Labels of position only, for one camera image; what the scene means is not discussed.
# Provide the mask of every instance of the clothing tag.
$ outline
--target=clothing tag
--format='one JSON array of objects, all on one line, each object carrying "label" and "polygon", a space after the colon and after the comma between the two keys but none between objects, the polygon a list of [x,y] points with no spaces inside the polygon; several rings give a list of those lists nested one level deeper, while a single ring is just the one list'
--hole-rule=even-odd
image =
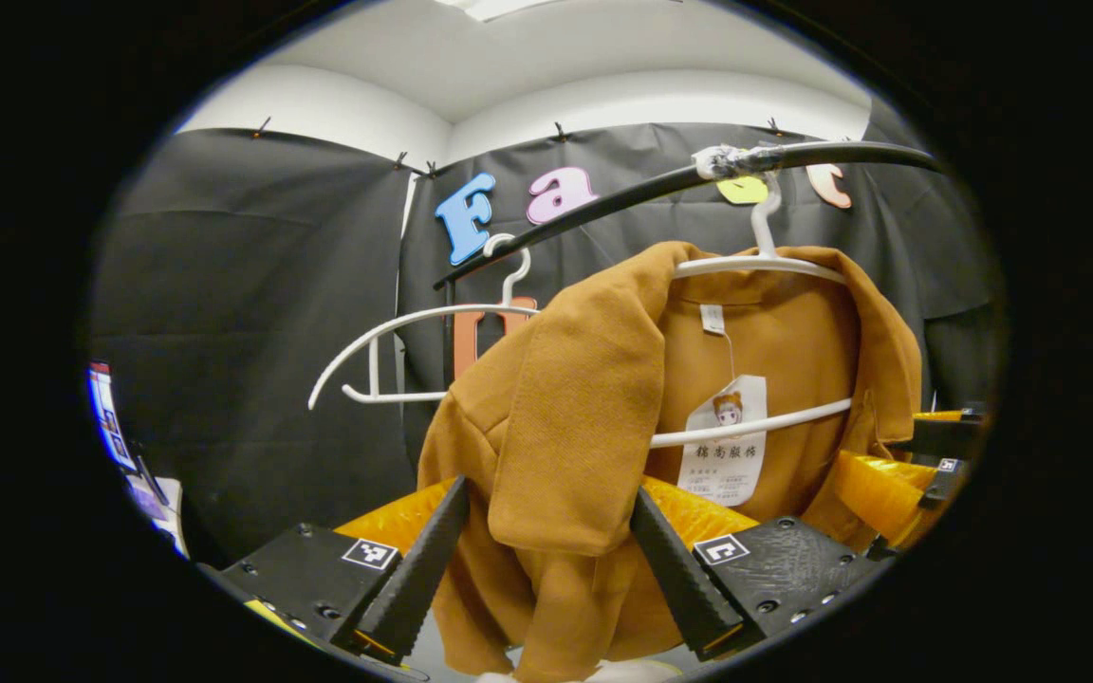
[{"label": "clothing tag", "polygon": [[[686,432],[766,416],[766,377],[742,375],[690,414]],[[678,487],[721,506],[741,505],[759,485],[765,456],[765,432],[687,444],[681,450]]]},{"label": "clothing tag", "polygon": [[702,310],[702,328],[707,332],[724,334],[724,306],[717,304],[700,304]]}]

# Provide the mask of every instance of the white ceiling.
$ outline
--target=white ceiling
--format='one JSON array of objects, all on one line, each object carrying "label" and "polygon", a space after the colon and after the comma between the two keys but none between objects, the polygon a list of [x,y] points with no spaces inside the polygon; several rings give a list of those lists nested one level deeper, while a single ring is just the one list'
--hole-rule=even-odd
[{"label": "white ceiling", "polygon": [[449,122],[564,83],[665,69],[778,78],[869,105],[819,58],[707,0],[564,0],[489,23],[435,0],[359,1],[261,63],[359,78]]}]

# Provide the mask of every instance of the white wall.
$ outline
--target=white wall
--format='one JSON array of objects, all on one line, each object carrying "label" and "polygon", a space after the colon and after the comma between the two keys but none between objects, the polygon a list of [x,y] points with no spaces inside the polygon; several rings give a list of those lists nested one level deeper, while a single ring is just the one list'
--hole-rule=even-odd
[{"label": "white wall", "polygon": [[348,144],[418,169],[446,155],[450,125],[411,99],[344,74],[256,66],[212,93],[179,131],[259,128]]},{"label": "white wall", "polygon": [[555,134],[636,122],[768,126],[825,140],[861,140],[869,109],[820,90],[752,74],[663,70],[602,76],[541,90],[453,128],[444,163]]}]

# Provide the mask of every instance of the white plastic hanger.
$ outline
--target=white plastic hanger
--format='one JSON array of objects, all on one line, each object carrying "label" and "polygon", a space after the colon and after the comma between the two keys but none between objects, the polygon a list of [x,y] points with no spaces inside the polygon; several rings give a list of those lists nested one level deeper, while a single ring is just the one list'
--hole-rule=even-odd
[{"label": "white plastic hanger", "polygon": [[[730,270],[780,270],[786,272],[798,272],[803,275],[823,276],[824,280],[832,280],[839,284],[845,284],[846,278],[836,270],[819,267],[810,261],[799,259],[786,259],[777,256],[773,247],[771,225],[766,220],[771,213],[778,211],[781,207],[781,193],[778,190],[777,172],[762,174],[765,178],[768,193],[765,202],[753,207],[750,222],[753,224],[753,234],[759,239],[757,256],[717,256],[712,259],[697,259],[678,264],[672,273],[672,280],[680,280],[683,276],[707,275],[712,272],[724,272]],[[729,438],[732,436],[743,436],[757,432],[768,432],[772,428],[790,427],[794,424],[801,424],[823,416],[837,414],[850,410],[850,399],[842,399],[825,403],[823,407],[808,408],[808,410],[795,411],[781,415],[767,416],[764,420],[732,424],[728,427],[695,428],[691,432],[672,432],[669,434],[657,434],[651,437],[651,448],[660,449],[665,446],[681,446],[684,444],[698,444],[710,441],[713,438]]]},{"label": "white plastic hanger", "polygon": [[[500,245],[502,242],[507,242],[513,239],[512,234],[502,233],[494,234],[492,237],[486,239],[485,245],[483,245],[483,256],[491,256],[492,249]],[[524,308],[520,306],[513,306],[513,284],[521,281],[522,278],[529,274],[529,249],[521,250],[521,267],[516,270],[510,276],[504,278],[504,285],[502,288],[502,298],[498,304],[459,304],[459,306],[443,306],[438,308],[428,308],[425,311],[418,311],[409,314],[407,316],[400,316],[390,322],[378,325],[376,328],[369,330],[369,332],[362,334],[349,344],[340,354],[331,360],[331,363],[322,369],[320,377],[315,381],[315,389],[312,390],[312,398],[307,401],[307,407],[309,410],[315,410],[315,403],[318,401],[318,395],[322,390],[322,386],[327,384],[328,378],[331,373],[334,373],[337,368],[342,366],[343,362],[346,362],[353,354],[356,353],[365,344],[369,344],[369,392],[361,393],[352,386],[344,385],[341,388],[343,392],[348,395],[349,398],[360,401],[362,403],[402,403],[409,401],[439,401],[439,399],[446,398],[446,392],[425,392],[425,393],[381,393],[377,391],[377,339],[387,332],[391,332],[395,329],[399,329],[404,325],[416,322],[416,320],[430,319],[430,317],[436,317],[447,314],[461,314],[468,311],[494,311],[494,313],[514,313],[524,314],[528,316],[538,315],[538,310],[534,308]]]}]

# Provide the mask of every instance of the ceiling light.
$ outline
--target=ceiling light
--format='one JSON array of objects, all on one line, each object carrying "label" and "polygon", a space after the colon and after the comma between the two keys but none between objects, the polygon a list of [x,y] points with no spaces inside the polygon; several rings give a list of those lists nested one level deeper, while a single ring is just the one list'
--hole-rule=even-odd
[{"label": "ceiling light", "polygon": [[560,0],[437,0],[438,3],[449,4],[450,8],[458,8],[467,12],[469,17],[481,22],[490,22],[495,17],[503,17],[504,14],[533,8],[536,4],[559,3]]}]

